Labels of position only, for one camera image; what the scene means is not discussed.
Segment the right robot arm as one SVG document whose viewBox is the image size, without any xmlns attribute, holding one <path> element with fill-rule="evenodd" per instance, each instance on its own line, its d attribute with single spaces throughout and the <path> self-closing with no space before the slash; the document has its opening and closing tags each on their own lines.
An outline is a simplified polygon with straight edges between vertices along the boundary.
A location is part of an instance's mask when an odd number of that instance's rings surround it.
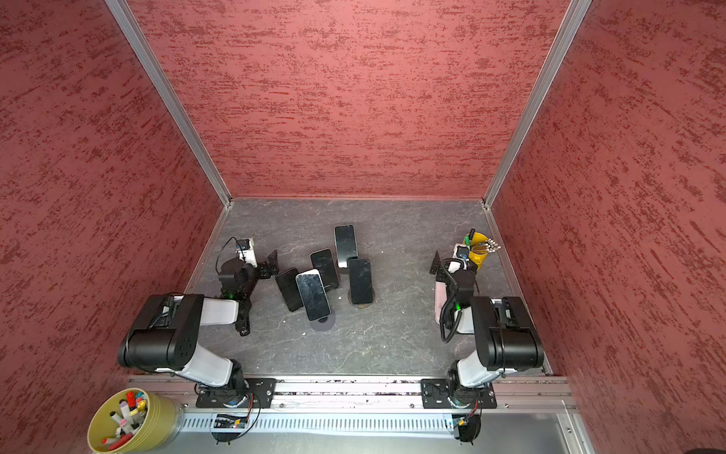
<svg viewBox="0 0 726 454">
<path fill-rule="evenodd" d="M 474 337 L 475 350 L 454 361 L 446 378 L 450 395 L 473 392 L 510 374 L 544 365 L 545 352 L 523 300 L 481 293 L 478 265 L 461 255 L 434 256 L 435 322 L 445 344 L 457 335 Z"/>
</svg>

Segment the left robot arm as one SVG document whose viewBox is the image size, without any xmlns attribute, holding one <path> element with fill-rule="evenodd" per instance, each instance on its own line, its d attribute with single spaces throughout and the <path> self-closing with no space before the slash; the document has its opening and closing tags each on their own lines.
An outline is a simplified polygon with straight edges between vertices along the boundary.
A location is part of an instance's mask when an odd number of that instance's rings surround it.
<svg viewBox="0 0 726 454">
<path fill-rule="evenodd" d="M 251 295 L 261 280 L 279 272 L 278 252 L 251 262 L 250 249 L 222 264 L 217 272 L 221 296 L 198 293 L 155 294 L 147 298 L 118 354 L 120 366 L 149 374 L 174 374 L 208 389 L 245 396 L 249 385 L 238 361 L 219 357 L 199 344 L 200 329 L 232 325 L 251 334 Z"/>
</svg>

